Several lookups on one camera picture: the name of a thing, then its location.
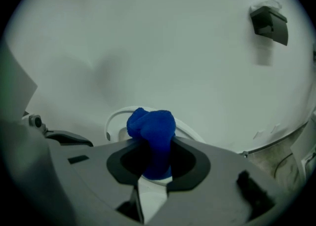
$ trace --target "floor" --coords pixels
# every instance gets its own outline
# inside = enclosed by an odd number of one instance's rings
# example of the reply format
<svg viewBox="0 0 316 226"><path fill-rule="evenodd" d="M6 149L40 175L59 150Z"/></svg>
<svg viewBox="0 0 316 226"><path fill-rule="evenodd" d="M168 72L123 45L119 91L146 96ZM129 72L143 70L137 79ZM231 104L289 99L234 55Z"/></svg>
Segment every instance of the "floor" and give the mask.
<svg viewBox="0 0 316 226"><path fill-rule="evenodd" d="M248 155L250 162L273 178L275 177L277 183L287 193L295 192L302 186L294 156L290 155L292 153L290 147L300 136L304 127L299 128L275 145Z"/></svg>

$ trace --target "blue cloth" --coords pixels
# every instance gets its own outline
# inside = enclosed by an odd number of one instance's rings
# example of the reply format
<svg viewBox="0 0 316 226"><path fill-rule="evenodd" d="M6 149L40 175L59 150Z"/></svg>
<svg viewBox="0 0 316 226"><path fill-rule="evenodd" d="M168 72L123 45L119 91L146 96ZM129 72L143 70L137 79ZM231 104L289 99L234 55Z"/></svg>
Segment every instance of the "blue cloth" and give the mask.
<svg viewBox="0 0 316 226"><path fill-rule="evenodd" d="M135 139L146 139L151 149L150 162L143 175L150 180L171 176L170 143L176 122L170 111L148 112L138 108L127 120L127 132Z"/></svg>

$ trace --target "cable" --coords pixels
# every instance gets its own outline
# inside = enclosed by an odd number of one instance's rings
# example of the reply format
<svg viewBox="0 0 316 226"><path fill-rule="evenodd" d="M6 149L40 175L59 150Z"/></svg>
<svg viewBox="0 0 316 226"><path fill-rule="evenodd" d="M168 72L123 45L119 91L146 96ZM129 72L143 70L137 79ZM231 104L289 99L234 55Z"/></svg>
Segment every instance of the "cable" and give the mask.
<svg viewBox="0 0 316 226"><path fill-rule="evenodd" d="M275 173L273 174L273 177L274 177L274 178L276 178L277 169L278 169L278 167L281 165L281 163L282 163L283 161L285 161L288 157L292 156L292 155L293 155L293 153L291 153L290 155L286 156L284 159L282 159L282 160L279 162L279 164L277 164L276 169L275 169Z"/></svg>

